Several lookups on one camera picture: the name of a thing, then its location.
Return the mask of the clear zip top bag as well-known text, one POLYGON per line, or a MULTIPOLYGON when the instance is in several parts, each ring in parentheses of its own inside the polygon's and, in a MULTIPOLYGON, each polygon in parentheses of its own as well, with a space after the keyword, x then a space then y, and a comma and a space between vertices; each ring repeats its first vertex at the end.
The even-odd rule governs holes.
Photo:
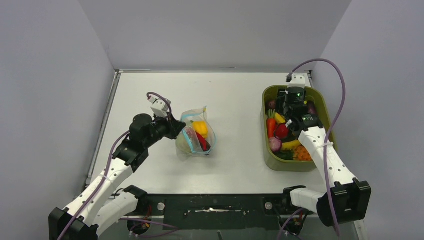
POLYGON ((186 126, 177 137, 176 148, 188 156, 210 155, 216 146, 217 137, 208 122, 207 107, 185 111, 180 120, 186 126))

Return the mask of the yellow bell pepper toy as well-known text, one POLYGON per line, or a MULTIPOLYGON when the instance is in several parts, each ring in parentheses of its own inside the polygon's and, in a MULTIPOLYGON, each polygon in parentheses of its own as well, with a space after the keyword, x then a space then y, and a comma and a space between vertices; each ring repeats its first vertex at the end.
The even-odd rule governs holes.
POLYGON ((199 134, 201 134, 205 139, 208 137, 209 135, 209 128, 208 128, 208 124, 206 121, 193 121, 192 122, 192 127, 195 130, 195 132, 198 132, 199 134))

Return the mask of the dark purple eggplant toy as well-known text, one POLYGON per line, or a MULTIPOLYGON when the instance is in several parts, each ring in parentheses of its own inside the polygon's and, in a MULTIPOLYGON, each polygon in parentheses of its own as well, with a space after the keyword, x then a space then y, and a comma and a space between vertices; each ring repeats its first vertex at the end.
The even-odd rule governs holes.
POLYGON ((205 148, 204 148, 204 152, 208 155, 211 152, 211 145, 208 141, 205 142, 205 148))

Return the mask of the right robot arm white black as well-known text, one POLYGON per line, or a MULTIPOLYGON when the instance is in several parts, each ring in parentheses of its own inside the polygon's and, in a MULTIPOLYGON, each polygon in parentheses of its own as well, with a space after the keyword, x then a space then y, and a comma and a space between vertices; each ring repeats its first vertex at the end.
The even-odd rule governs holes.
POLYGON ((372 189, 359 181, 346 167, 329 141, 327 131, 316 114, 308 113, 304 87, 277 87, 276 110, 286 119, 289 133, 299 140, 325 181, 327 191, 320 193, 303 185, 285 188, 282 209, 289 214, 303 208, 318 214, 327 227, 363 220, 372 189))

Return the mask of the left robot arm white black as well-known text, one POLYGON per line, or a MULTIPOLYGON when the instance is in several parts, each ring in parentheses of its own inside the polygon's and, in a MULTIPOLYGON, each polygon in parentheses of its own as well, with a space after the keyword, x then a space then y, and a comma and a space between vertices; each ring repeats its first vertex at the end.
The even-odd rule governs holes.
POLYGON ((129 130, 112 145, 105 169, 63 209, 48 216, 51 240, 97 240, 120 218, 136 210, 146 193, 130 186, 116 199, 108 199, 149 156, 149 148, 163 138, 177 139, 186 123, 166 117, 136 115, 129 130))

